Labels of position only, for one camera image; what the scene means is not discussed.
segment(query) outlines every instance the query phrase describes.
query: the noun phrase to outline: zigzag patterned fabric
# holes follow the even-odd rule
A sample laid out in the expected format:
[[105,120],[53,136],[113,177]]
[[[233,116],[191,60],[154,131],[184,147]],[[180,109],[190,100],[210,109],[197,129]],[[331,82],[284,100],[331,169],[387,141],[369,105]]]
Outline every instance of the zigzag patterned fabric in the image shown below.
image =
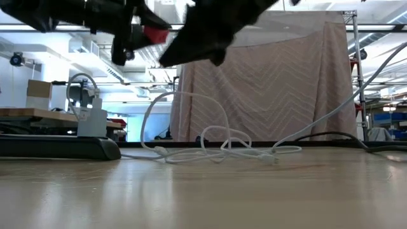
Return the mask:
[[[281,20],[283,16],[297,18],[285,22],[295,27],[294,32],[284,35],[280,30],[275,36],[271,32],[268,36],[272,42],[258,39],[258,45],[250,46],[240,42],[238,36],[238,44],[228,49],[221,66],[215,67],[208,60],[186,64],[178,91],[216,99],[228,115],[230,128],[245,132],[253,141],[278,141],[338,107],[352,95],[346,30],[343,19],[338,21],[340,13],[268,13],[259,24],[268,25],[267,20],[270,23],[270,19]],[[265,33],[260,34],[263,40]],[[171,134],[175,141],[194,141],[204,128],[224,126],[223,120],[221,110],[210,101],[174,97]],[[354,104],[308,134],[324,131],[355,135]],[[226,134],[211,130],[205,138],[224,141]]]

